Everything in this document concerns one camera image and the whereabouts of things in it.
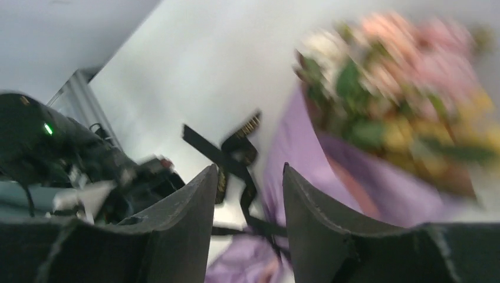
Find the cable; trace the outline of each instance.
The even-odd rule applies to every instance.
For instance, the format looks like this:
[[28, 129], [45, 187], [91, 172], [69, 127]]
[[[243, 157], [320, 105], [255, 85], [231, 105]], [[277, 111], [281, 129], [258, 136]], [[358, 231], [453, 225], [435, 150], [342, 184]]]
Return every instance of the cable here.
[[26, 198], [28, 199], [28, 212], [31, 217], [35, 217], [35, 203], [33, 202], [33, 197], [31, 196], [31, 192], [29, 192], [29, 188], [26, 185], [21, 185], [22, 189], [26, 193]]

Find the black ribbon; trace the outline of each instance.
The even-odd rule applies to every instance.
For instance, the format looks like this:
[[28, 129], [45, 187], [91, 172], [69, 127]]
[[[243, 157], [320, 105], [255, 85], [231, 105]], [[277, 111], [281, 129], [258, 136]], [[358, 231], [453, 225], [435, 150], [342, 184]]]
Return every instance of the black ribbon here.
[[287, 229], [279, 226], [276, 223], [270, 223], [258, 219], [250, 215], [249, 208], [257, 196], [257, 188], [254, 180], [248, 172], [248, 166], [252, 165], [257, 158], [257, 149], [248, 140], [250, 136], [260, 125], [261, 113], [258, 111], [251, 119], [243, 126], [238, 128], [234, 134], [230, 135], [218, 149], [212, 143], [207, 141], [200, 134], [195, 132], [190, 127], [184, 125], [183, 139], [193, 146], [200, 153], [218, 165], [219, 167], [219, 182], [216, 195], [216, 204], [224, 201], [228, 187], [228, 179], [230, 174], [242, 179], [245, 182], [245, 188], [240, 198], [240, 207], [245, 217], [247, 225], [251, 231], [240, 231], [232, 228], [216, 227], [212, 228], [213, 236], [229, 236], [229, 235], [255, 235], [264, 237], [273, 250], [281, 257], [283, 254], [286, 258], [290, 258], [290, 252], [279, 247], [274, 239], [274, 236], [287, 237]]

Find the green led light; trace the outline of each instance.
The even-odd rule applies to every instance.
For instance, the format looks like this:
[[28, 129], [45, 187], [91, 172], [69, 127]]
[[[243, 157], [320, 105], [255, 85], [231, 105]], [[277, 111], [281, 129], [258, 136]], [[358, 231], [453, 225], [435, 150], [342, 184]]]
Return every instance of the green led light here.
[[47, 124], [44, 124], [44, 127], [45, 127], [45, 131], [52, 136], [52, 134], [54, 133], [51, 129], [51, 127]]

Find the purple wrapping paper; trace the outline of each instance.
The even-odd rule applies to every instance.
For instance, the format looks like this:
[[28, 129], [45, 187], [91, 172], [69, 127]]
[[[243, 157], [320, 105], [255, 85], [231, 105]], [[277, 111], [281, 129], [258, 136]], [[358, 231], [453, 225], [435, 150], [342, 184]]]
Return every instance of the purple wrapping paper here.
[[[382, 160], [331, 136], [317, 137], [312, 127], [303, 96], [297, 91], [278, 125], [267, 157], [264, 186], [259, 195], [268, 221], [286, 223], [282, 189], [285, 162], [319, 190], [361, 212], [359, 204], [331, 170], [325, 153], [363, 185], [377, 205], [381, 221], [410, 227], [439, 220], [460, 207], [456, 200], [440, 195], [427, 183]], [[277, 239], [277, 242], [288, 246], [286, 239]], [[205, 283], [280, 282], [290, 263], [283, 259], [279, 267], [273, 269], [270, 268], [273, 261], [276, 256], [264, 239], [234, 236], [228, 249], [207, 269]], [[264, 274], [268, 274], [269, 279], [263, 279]]]

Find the metal frame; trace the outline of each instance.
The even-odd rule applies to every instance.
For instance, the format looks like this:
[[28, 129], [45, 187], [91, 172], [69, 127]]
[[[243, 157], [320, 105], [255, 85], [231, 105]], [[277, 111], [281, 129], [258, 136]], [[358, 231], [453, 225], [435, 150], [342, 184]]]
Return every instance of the metal frame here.
[[47, 103], [47, 106], [52, 107], [59, 99], [66, 99], [76, 116], [72, 118], [87, 127], [100, 123], [113, 138], [115, 145], [122, 150], [120, 141], [116, 138], [111, 124], [99, 105], [94, 92], [88, 86], [88, 81], [92, 76], [93, 73], [86, 70], [77, 70], [61, 87], [61, 90]]

